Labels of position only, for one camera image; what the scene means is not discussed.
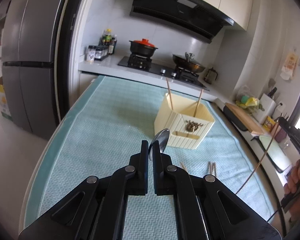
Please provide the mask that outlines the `person's right hand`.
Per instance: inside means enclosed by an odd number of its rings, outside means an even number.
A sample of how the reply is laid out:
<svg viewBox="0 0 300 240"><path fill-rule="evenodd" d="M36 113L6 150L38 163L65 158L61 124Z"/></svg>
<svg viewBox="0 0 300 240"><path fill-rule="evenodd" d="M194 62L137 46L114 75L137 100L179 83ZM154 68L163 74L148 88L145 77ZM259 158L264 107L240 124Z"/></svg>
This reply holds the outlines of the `person's right hand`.
<svg viewBox="0 0 300 240"><path fill-rule="evenodd" d="M285 195L289 193L296 193L297 183L300 182L300 159L296 162L295 166L292 168L291 174L288 176L287 183L284 185ZM300 219L300 195L296 198L295 203L289 209L292 222L296 222Z"/></svg>

